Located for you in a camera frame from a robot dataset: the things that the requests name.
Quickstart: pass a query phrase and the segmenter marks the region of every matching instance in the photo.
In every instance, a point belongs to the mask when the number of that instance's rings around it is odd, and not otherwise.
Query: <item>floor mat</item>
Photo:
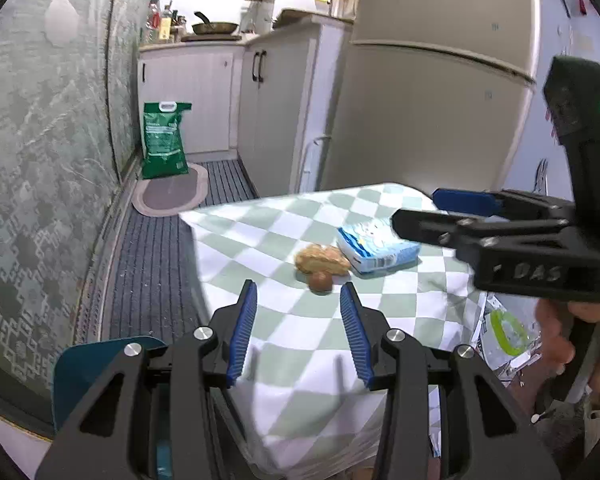
[[[200,207],[257,198],[238,161],[200,166],[208,173],[209,185]],[[127,217],[112,269],[108,338],[152,335],[170,344],[197,326],[187,272],[191,228],[178,216],[151,218],[134,208]]]
[[[173,216],[190,211],[205,201],[208,193],[206,169],[192,162],[189,173],[139,180],[134,189],[133,204],[144,216]]]

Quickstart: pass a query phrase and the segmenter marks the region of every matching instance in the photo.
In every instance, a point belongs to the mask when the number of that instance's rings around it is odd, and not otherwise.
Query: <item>green ring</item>
[[[505,320],[508,321],[509,324],[513,327],[513,330],[515,330],[516,334],[523,339],[524,344],[522,346],[513,346],[509,342],[509,339],[507,339],[507,336],[505,335],[504,330],[502,329],[502,322]],[[493,335],[495,336],[496,340],[498,341],[498,344],[506,354],[512,357],[517,357],[526,350],[526,343],[529,340],[529,336],[526,333],[525,327],[522,326],[522,323],[520,323],[509,312],[494,310],[491,313],[491,326],[493,326]]]

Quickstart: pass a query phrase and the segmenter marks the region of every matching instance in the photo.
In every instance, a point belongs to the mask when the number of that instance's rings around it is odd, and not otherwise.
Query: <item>brown egg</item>
[[[309,275],[308,283],[314,292],[329,292],[333,287],[333,276],[324,270],[316,270]]]

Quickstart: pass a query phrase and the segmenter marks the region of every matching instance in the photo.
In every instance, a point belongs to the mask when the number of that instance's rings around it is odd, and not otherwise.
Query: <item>human hand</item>
[[[542,338],[542,356],[563,368],[574,355],[575,348],[560,333],[562,324],[558,315],[560,306],[550,300],[539,300],[536,306],[536,319],[540,323]],[[590,322],[600,322],[600,303],[569,303],[569,311],[576,317]],[[600,360],[589,379],[589,386],[594,392],[596,404],[600,404]]]

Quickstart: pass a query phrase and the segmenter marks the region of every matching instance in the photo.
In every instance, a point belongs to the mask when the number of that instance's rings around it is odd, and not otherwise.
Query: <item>green and white checkered tablecloth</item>
[[[338,303],[346,281],[391,327],[427,346],[452,349],[474,339],[485,298],[453,250],[423,246],[410,268],[336,277],[327,295],[312,293],[296,271],[294,255],[309,243],[335,244],[341,225],[387,218],[398,208],[436,210],[417,190],[380,184],[180,215],[194,231],[202,319],[235,303],[245,279],[258,285],[245,370],[229,392],[246,449],[264,472],[327,478],[378,449],[385,393],[366,391],[356,377]],[[437,392],[430,394],[430,421],[436,439]]]

